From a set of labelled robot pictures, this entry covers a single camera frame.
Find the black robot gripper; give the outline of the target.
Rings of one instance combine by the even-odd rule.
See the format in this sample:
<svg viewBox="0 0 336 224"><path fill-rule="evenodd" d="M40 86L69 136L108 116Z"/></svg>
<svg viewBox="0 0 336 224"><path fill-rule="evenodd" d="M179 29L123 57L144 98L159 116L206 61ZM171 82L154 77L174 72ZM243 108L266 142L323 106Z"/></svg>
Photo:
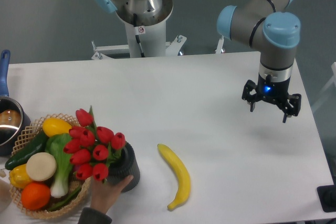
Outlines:
<svg viewBox="0 0 336 224"><path fill-rule="evenodd" d="M253 112L259 101L265 101L283 108L282 122L286 123L287 118L298 116L301 109L301 94L288 94L290 78L282 82L271 82L269 77L258 77L257 85L252 80L247 80L243 88L241 98L250 106Z"/></svg>

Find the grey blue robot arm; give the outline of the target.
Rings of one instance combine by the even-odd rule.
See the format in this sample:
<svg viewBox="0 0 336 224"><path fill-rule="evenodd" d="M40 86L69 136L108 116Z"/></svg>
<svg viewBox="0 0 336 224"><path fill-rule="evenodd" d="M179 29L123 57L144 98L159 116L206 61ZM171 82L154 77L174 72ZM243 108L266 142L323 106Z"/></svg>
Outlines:
<svg viewBox="0 0 336 224"><path fill-rule="evenodd" d="M292 1L250 0L243 8L226 6L217 19L223 37L260 52L258 81L246 82L242 99L251 111L259 101L276 105L283 122L301 109L301 94L288 92L301 30L299 18L286 11Z"/></svg>

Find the grey sleeved forearm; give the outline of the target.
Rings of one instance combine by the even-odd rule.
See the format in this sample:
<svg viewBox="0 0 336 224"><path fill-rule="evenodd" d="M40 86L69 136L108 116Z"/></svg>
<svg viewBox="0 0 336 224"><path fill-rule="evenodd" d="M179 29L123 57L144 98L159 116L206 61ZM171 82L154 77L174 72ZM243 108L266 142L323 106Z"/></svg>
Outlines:
<svg viewBox="0 0 336 224"><path fill-rule="evenodd" d="M111 224L112 219L90 207L84 207L78 220L78 224Z"/></svg>

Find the person's hand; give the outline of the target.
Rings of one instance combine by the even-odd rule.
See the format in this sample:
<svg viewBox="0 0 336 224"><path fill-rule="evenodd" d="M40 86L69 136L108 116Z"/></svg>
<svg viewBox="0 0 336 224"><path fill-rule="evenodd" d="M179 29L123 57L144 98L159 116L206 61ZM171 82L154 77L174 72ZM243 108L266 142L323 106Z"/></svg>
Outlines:
<svg viewBox="0 0 336 224"><path fill-rule="evenodd" d="M119 198L122 190L132 181L129 175L116 185L94 180L92 182L90 208L106 214Z"/></svg>

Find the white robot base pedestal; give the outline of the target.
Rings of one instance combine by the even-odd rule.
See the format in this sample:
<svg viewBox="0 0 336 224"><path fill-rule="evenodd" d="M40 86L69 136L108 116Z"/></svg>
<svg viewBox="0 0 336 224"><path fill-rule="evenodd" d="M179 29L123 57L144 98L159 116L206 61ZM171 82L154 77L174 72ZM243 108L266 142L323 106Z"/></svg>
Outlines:
<svg viewBox="0 0 336 224"><path fill-rule="evenodd" d="M105 12L116 13L124 23L132 58L178 56L186 37L166 40L166 21L173 0L94 0Z"/></svg>

